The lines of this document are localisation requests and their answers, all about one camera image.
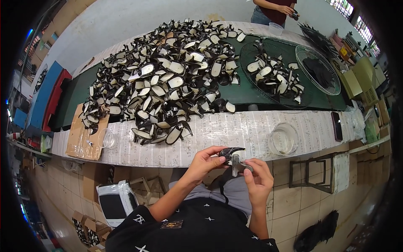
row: smartphone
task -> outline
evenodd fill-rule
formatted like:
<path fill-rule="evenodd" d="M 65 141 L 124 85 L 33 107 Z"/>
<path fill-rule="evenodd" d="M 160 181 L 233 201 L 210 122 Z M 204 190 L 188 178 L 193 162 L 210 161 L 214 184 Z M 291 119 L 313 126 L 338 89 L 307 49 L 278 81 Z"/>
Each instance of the smartphone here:
<path fill-rule="evenodd" d="M 332 121 L 333 121 L 333 128 L 334 128 L 334 139 L 337 142 L 341 142 L 341 141 L 343 141 L 343 133 L 341 131 L 339 113 L 332 112 Z"/>

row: yellow machine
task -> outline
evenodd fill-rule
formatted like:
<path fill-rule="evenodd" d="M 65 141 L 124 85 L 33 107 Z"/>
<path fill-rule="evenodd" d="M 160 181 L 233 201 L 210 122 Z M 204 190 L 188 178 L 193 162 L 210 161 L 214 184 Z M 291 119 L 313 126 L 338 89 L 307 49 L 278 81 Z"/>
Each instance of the yellow machine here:
<path fill-rule="evenodd" d="M 366 53 L 360 48 L 351 34 L 342 40 L 343 46 L 339 50 L 343 62 L 333 59 L 331 64 L 340 77 L 350 99 L 361 95 L 367 107 L 375 105 L 378 101 L 375 87 L 379 85 L 375 68 Z"/>

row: hand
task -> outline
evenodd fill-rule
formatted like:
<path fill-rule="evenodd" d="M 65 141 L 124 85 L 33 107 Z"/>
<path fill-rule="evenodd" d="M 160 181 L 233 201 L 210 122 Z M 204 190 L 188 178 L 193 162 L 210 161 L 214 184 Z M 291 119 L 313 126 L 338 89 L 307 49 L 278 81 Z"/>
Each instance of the hand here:
<path fill-rule="evenodd" d="M 290 16 L 290 18 L 293 18 L 293 15 L 292 15 L 292 14 L 289 15 L 289 16 Z M 300 17 L 300 16 L 301 16 L 301 15 L 297 13 L 297 17 Z"/>
<path fill-rule="evenodd" d="M 249 169 L 243 171 L 252 208 L 266 209 L 266 201 L 273 188 L 274 182 L 269 167 L 266 162 L 257 158 L 247 159 L 245 160 L 245 164 L 252 166 L 253 173 L 256 175 L 254 178 Z"/>
<path fill-rule="evenodd" d="M 294 13 L 294 9 L 285 5 L 279 5 L 277 11 L 284 13 L 286 15 L 292 15 Z"/>
<path fill-rule="evenodd" d="M 200 185 L 203 182 L 204 176 L 213 169 L 228 168 L 223 165 L 225 157 L 214 156 L 219 154 L 221 150 L 228 148 L 226 146 L 211 146 L 207 149 L 198 151 L 193 158 L 192 163 L 180 179 L 185 184 Z"/>

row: jeans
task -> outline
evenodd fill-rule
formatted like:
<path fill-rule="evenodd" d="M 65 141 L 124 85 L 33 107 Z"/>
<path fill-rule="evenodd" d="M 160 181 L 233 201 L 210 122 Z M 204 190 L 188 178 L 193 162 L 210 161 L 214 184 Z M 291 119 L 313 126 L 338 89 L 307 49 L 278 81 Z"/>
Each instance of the jeans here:
<path fill-rule="evenodd" d="M 270 18 L 266 17 L 265 14 L 260 10 L 259 6 L 256 5 L 255 10 L 253 11 L 252 17 L 251 17 L 251 23 L 255 24 L 261 24 L 261 25 L 269 25 L 272 21 Z"/>
<path fill-rule="evenodd" d="M 172 170 L 169 189 L 178 182 L 186 170 L 187 168 L 174 168 Z M 252 205 L 249 200 L 249 191 L 245 183 L 245 178 L 240 175 L 238 175 L 238 177 L 232 177 L 232 169 L 230 168 L 225 170 L 222 176 L 224 181 L 226 181 L 224 184 L 224 194 L 228 198 L 228 205 L 240 210 L 246 216 L 251 215 Z M 225 203 L 225 197 L 220 192 L 218 180 L 216 179 L 212 185 L 215 185 L 212 190 L 207 189 L 203 183 L 196 186 L 184 200 L 210 198 Z"/>

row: black fur material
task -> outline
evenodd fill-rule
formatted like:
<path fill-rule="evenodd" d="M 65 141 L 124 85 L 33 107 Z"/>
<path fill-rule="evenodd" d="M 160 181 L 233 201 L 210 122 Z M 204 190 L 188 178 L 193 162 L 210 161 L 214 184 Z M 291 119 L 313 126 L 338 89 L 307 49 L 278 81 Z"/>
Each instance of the black fur material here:
<path fill-rule="evenodd" d="M 327 241 L 333 237 L 337 227 L 339 213 L 336 210 L 330 212 L 322 221 L 305 229 L 294 243 L 296 252 L 312 251 L 319 242 Z"/>

